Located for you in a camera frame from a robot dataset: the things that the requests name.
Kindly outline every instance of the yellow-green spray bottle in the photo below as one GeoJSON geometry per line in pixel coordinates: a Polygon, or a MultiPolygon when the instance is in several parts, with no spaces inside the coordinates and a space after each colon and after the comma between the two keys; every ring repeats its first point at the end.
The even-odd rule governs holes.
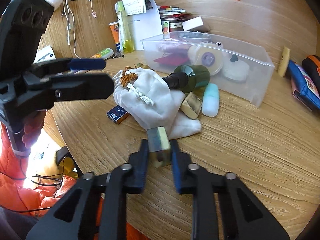
{"type": "Polygon", "coordinates": [[[133,52],[133,42],[129,31],[129,25],[127,20],[127,13],[124,10],[123,2],[118,1],[118,21],[119,21],[119,33],[121,37],[121,43],[123,47],[123,53],[133,52]]]}

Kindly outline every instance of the dark green bottle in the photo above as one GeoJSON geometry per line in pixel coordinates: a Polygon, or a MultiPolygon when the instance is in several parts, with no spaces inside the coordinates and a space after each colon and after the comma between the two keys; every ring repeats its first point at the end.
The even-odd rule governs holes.
{"type": "Polygon", "coordinates": [[[179,89],[184,93],[190,93],[197,88],[207,86],[210,81],[210,72],[202,65],[181,65],[169,76],[162,79],[170,89],[179,89]]]}

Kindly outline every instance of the white cord knot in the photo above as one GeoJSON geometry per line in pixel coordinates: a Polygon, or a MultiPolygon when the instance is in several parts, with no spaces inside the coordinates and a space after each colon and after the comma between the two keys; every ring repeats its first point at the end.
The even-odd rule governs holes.
{"type": "Polygon", "coordinates": [[[151,105],[153,106],[155,103],[148,98],[147,96],[145,96],[143,93],[141,93],[138,89],[136,89],[132,84],[128,83],[127,84],[127,88],[129,88],[129,90],[133,91],[136,98],[140,98],[143,102],[145,102],[147,105],[151,105]]]}

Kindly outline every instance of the green bottle cap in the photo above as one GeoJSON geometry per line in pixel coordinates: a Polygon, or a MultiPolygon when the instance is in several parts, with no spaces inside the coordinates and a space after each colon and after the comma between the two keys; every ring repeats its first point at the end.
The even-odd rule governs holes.
{"type": "Polygon", "coordinates": [[[118,1],[117,5],[118,5],[118,12],[124,11],[124,6],[122,1],[118,1]]]}

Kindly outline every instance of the black bottle neck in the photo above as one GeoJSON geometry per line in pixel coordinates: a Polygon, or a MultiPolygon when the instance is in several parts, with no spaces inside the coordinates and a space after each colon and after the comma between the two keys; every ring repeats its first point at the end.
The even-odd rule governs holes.
{"type": "Polygon", "coordinates": [[[179,89],[188,85],[189,78],[184,72],[171,73],[169,76],[162,78],[170,89],[179,89]]]}

